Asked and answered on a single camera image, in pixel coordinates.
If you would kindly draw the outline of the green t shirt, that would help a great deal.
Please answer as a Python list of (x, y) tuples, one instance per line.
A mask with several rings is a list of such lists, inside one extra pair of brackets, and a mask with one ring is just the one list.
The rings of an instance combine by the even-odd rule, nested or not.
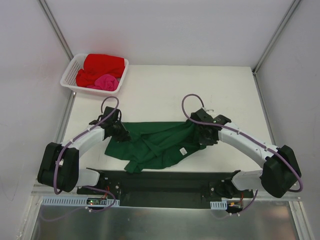
[(128, 161), (124, 170), (140, 173), (142, 170), (163, 170), (172, 167), (190, 155), (204, 150), (199, 143), (198, 126), (185, 122), (125, 122), (131, 140), (117, 142), (111, 138), (104, 152), (106, 156)]

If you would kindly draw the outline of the white plastic basket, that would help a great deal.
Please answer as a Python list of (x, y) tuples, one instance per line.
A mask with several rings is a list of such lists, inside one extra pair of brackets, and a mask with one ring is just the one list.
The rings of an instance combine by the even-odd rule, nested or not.
[(98, 90), (93, 88), (80, 87), (76, 83), (76, 76), (78, 74), (78, 71), (80, 69), (83, 69), (85, 59), (88, 55), (88, 53), (78, 53), (73, 57), (73, 59), (68, 64), (66, 70), (64, 71), (61, 77), (60, 85), (69, 88), (70, 90), (76, 93), (89, 94), (95, 96), (116, 95), (119, 92), (122, 84), (124, 83), (127, 71), (129, 69), (129, 61), (126, 58), (124, 59), (124, 71), (122, 76), (118, 78), (119, 84), (115, 91)]

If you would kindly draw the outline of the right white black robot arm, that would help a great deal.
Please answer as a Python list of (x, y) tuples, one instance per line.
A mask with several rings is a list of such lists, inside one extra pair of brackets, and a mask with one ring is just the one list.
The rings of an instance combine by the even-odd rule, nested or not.
[(224, 115), (212, 117), (204, 109), (191, 113), (192, 122), (199, 129), (199, 143), (213, 146), (226, 143), (252, 159), (259, 170), (236, 170), (218, 183), (214, 190), (224, 198), (235, 198), (242, 191), (265, 190), (275, 198), (292, 191), (292, 186), (302, 176), (297, 158), (287, 145), (268, 145), (246, 134)]

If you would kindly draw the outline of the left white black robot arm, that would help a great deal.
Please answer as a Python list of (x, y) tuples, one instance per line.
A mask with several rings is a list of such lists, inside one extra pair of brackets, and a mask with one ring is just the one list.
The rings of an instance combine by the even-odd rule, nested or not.
[(118, 142), (131, 139), (122, 123), (121, 110), (106, 107), (98, 119), (89, 123), (79, 135), (61, 143), (51, 142), (44, 151), (37, 181), (53, 187), (57, 193), (71, 192), (74, 188), (85, 187), (96, 195), (103, 193), (106, 182), (98, 170), (80, 168), (80, 158), (95, 145), (107, 138)]

